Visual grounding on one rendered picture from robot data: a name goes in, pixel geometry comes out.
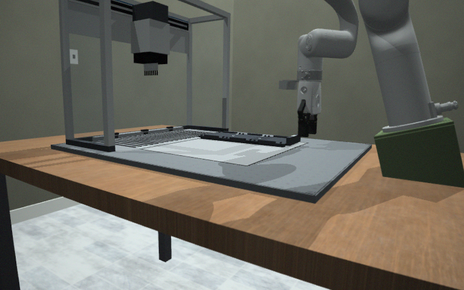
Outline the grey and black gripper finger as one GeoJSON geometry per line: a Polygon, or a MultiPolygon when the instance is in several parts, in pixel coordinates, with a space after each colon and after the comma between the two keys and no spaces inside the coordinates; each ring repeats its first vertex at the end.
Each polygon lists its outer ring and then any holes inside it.
{"type": "Polygon", "coordinates": [[[317,133],[317,115],[309,115],[309,134],[316,134],[317,133]]]}
{"type": "Polygon", "coordinates": [[[298,108],[298,136],[308,137],[309,136],[309,115],[310,113],[303,113],[306,106],[306,100],[302,99],[298,108]]]}

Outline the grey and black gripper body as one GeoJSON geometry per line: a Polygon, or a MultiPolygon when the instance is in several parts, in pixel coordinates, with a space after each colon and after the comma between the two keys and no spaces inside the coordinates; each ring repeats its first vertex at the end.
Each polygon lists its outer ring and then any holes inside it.
{"type": "Polygon", "coordinates": [[[299,80],[297,110],[302,99],[306,100],[305,113],[317,115],[321,112],[321,84],[322,80],[299,80]],[[306,89],[306,90],[305,90],[306,89]]]}

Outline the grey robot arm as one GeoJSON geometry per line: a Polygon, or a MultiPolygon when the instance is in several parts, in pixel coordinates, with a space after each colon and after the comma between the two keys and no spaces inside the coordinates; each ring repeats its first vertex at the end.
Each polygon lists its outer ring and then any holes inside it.
{"type": "MultiPolygon", "coordinates": [[[[340,31],[315,29],[298,39],[297,80],[279,81],[279,89],[297,89],[299,80],[322,80],[323,58],[344,59],[355,50],[358,14],[352,0],[325,0],[337,13],[340,31]],[[316,57],[311,57],[316,56],[316,57]]],[[[385,106],[396,132],[444,121],[437,116],[457,109],[456,101],[431,102],[421,54],[409,12],[409,0],[358,0],[385,106]]]]}

